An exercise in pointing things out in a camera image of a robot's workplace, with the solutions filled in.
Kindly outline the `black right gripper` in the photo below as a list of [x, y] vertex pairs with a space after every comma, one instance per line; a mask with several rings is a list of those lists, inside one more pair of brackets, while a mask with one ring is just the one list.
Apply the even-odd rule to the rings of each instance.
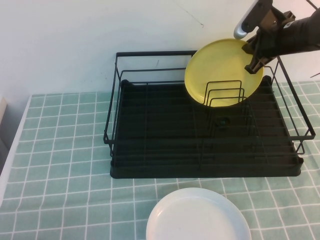
[[271, 4], [258, 4], [257, 16], [258, 31], [242, 46], [245, 53], [252, 55], [250, 63], [244, 67], [250, 74], [256, 74], [273, 57], [298, 51], [297, 37], [290, 29], [296, 20], [291, 11], [281, 12]]

